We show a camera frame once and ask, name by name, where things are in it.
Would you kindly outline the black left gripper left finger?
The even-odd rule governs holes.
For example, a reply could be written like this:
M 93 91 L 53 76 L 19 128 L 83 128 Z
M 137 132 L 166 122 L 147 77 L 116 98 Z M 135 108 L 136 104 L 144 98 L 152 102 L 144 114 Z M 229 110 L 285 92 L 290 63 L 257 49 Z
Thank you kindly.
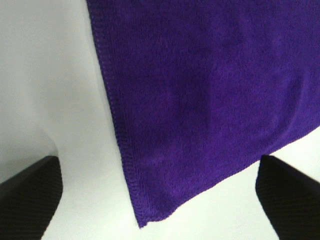
M 46 156 L 0 185 L 0 238 L 40 240 L 63 194 L 59 158 Z

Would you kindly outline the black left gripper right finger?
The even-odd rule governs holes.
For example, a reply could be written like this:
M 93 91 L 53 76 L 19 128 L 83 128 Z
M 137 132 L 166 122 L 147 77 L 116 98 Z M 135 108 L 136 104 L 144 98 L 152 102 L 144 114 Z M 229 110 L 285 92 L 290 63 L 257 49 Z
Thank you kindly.
M 320 238 L 320 183 L 284 161 L 263 155 L 255 192 L 281 240 Z

